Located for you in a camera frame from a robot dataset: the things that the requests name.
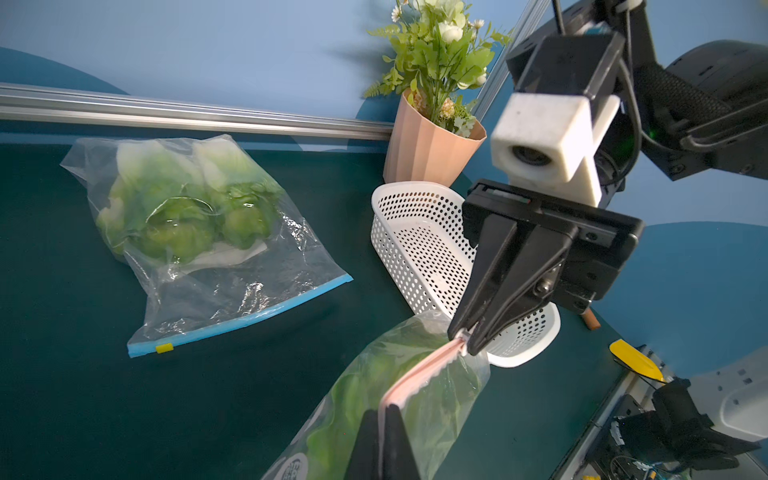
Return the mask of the pink-zip dotted zip-top bag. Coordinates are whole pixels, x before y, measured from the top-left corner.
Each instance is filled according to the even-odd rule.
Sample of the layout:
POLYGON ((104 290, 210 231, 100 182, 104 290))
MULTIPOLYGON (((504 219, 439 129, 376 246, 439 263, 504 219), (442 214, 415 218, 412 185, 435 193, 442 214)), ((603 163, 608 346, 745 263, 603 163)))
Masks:
POLYGON ((449 339, 449 318, 419 313, 344 370, 267 479, 431 479, 490 378, 485 354, 449 339))

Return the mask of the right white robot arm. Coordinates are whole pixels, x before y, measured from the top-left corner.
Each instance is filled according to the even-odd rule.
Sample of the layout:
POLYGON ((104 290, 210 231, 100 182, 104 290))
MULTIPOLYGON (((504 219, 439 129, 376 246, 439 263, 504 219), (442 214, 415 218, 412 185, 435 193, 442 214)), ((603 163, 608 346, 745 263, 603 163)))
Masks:
POLYGON ((475 250, 448 329, 467 353, 554 304, 586 312, 638 246, 641 220, 608 210, 641 156, 669 179, 767 175, 767 50, 740 41, 657 62, 641 1, 580 1, 505 58, 514 90, 492 132, 498 183, 462 206, 475 250))

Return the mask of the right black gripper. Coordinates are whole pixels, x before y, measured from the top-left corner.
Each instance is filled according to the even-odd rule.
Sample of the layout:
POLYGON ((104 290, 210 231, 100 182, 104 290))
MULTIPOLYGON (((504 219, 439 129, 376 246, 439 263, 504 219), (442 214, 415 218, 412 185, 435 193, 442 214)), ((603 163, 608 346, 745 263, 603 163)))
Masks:
POLYGON ((472 186, 462 215, 475 259, 448 338, 471 331, 471 355, 547 302, 577 314, 590 308, 645 228, 634 217, 486 179, 472 186))

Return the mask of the green chinese cabbage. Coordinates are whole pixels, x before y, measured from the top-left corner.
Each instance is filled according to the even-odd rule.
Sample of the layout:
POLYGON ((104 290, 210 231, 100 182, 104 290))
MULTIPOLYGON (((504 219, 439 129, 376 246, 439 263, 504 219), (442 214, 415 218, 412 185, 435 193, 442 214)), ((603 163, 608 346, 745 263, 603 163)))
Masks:
MULTIPOLYGON (((310 479, 344 476, 364 413, 378 407, 392 384, 427 355, 367 353, 349 365, 330 390, 330 412, 307 436, 310 479)), ((460 357, 409 398, 403 419, 421 478, 435 476, 482 387, 482 376, 460 357)))

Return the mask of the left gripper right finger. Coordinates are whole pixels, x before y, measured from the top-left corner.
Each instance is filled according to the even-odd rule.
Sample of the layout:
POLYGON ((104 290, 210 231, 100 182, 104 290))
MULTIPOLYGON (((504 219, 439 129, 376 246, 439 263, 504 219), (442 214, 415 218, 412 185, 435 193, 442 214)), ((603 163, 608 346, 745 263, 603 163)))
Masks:
POLYGON ((382 432, 382 478, 385 480, 420 479, 405 423, 397 405, 392 404, 386 407, 382 432))

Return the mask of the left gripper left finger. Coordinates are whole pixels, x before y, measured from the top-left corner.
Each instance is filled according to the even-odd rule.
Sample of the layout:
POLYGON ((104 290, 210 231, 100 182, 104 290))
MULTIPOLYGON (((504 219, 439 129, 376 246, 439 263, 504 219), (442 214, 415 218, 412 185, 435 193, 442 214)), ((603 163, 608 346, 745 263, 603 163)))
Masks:
POLYGON ((379 478, 379 421, 376 410, 363 414, 344 475, 345 480, 379 478))

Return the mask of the blue-zip bag with cabbages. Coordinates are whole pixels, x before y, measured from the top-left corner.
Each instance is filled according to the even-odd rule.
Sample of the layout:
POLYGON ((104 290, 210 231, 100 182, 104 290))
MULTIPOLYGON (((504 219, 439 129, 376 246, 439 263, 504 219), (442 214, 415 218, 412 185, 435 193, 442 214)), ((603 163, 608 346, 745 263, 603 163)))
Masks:
POLYGON ((228 135, 82 138, 62 165, 146 293, 131 357, 257 324, 350 281, 282 186, 228 135))

